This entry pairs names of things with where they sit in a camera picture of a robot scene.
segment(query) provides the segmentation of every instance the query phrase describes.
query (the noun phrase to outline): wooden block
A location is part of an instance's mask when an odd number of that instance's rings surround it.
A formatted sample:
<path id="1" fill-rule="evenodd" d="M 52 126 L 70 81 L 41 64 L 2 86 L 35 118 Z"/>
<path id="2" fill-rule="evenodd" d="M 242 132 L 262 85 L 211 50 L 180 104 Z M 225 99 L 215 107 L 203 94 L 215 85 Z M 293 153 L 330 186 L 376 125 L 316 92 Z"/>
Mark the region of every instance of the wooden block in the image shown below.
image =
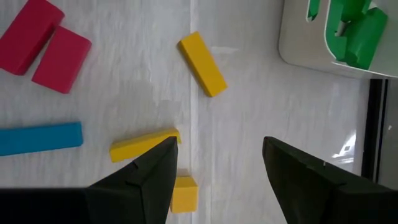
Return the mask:
<path id="1" fill-rule="evenodd" d="M 111 160 L 119 162 L 140 156 L 171 136 L 176 136 L 178 143 L 181 143 L 180 133 L 175 128 L 115 143 L 109 150 Z"/>
<path id="2" fill-rule="evenodd" d="M 198 186 L 192 177 L 177 177 L 172 196 L 172 213 L 194 212 L 198 206 Z"/>
<path id="3" fill-rule="evenodd" d="M 70 92 L 90 50 L 91 42 L 58 27 L 32 81 L 63 94 Z"/>
<path id="4" fill-rule="evenodd" d="M 0 156 L 41 152 L 83 144 L 81 123 L 0 129 Z"/>
<path id="5" fill-rule="evenodd" d="M 179 47 L 208 96 L 214 97 L 227 89 L 228 86 L 199 32 L 182 39 Z"/>
<path id="6" fill-rule="evenodd" d="M 48 1 L 28 0 L 0 39 L 0 68 L 25 74 L 64 16 Z"/>

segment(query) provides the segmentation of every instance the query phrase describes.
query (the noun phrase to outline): toy block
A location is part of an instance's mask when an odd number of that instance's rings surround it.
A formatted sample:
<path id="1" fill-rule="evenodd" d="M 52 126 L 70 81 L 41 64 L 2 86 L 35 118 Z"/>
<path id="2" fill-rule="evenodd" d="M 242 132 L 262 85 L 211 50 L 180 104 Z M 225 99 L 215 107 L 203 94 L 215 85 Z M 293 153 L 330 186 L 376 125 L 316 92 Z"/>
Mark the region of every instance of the toy block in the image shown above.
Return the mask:
<path id="1" fill-rule="evenodd" d="M 344 4 L 344 11 L 341 20 L 343 22 L 356 21 L 360 19 L 366 14 L 372 3 L 371 0 L 349 0 L 342 2 Z"/>
<path id="2" fill-rule="evenodd" d="M 343 34 L 348 39 L 344 62 L 368 70 L 387 22 L 387 14 L 379 8 L 372 8 L 365 16 L 350 22 Z"/>
<path id="3" fill-rule="evenodd" d="M 326 41 L 332 54 L 337 60 L 343 60 L 346 54 L 347 38 L 336 35 L 340 26 L 344 4 L 341 1 L 332 1 L 326 25 Z"/>
<path id="4" fill-rule="evenodd" d="M 182 39 L 179 47 L 209 97 L 227 89 L 228 86 L 199 32 Z"/>
<path id="5" fill-rule="evenodd" d="M 140 156 L 171 136 L 176 136 L 178 143 L 181 143 L 180 133 L 175 128 L 114 143 L 109 150 L 111 160 L 119 162 Z"/>
<path id="6" fill-rule="evenodd" d="M 70 92 L 91 42 L 63 27 L 58 27 L 32 81 L 63 94 Z"/>
<path id="7" fill-rule="evenodd" d="M 0 156 L 41 152 L 83 144 L 81 123 L 0 129 Z"/>
<path id="8" fill-rule="evenodd" d="M 198 206 L 198 186 L 192 177 L 177 177 L 172 196 L 172 213 L 194 212 Z"/>
<path id="9" fill-rule="evenodd" d="M 64 16 L 48 1 L 28 0 L 0 39 L 0 68 L 24 75 Z"/>

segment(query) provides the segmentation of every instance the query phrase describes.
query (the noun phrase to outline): green block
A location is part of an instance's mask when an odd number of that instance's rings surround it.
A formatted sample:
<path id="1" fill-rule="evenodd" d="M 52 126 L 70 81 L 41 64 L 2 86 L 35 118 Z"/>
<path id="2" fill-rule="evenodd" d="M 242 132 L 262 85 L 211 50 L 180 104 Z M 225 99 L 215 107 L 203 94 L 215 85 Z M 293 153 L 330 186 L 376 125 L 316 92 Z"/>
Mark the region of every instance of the green block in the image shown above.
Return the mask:
<path id="1" fill-rule="evenodd" d="M 346 55 L 347 38 L 336 36 L 343 8 L 341 0 L 333 0 L 330 4 L 328 24 L 326 25 L 326 42 L 337 60 L 343 60 Z"/>
<path id="2" fill-rule="evenodd" d="M 387 20 L 388 16 L 382 10 L 373 8 L 360 20 L 350 22 L 343 33 L 347 38 L 343 61 L 356 68 L 369 69 Z"/>
<path id="3" fill-rule="evenodd" d="M 311 0 L 308 9 L 308 18 L 315 19 L 318 15 L 320 0 Z"/>
<path id="4" fill-rule="evenodd" d="M 360 19 L 368 11 L 371 2 L 371 0 L 346 0 L 341 20 L 349 22 Z"/>

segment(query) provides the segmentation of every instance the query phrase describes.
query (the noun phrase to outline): red block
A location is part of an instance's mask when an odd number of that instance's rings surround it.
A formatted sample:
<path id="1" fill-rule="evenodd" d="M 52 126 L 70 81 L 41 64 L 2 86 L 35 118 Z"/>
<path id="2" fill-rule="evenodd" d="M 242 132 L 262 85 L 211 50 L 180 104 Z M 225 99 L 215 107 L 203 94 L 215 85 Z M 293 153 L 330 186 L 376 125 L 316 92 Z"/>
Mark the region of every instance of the red block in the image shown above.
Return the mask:
<path id="1" fill-rule="evenodd" d="M 64 16 L 47 1 L 28 0 L 0 39 L 0 68 L 25 74 Z"/>
<path id="2" fill-rule="evenodd" d="M 69 93 L 90 50 L 91 42 L 63 27 L 55 30 L 32 81 Z"/>

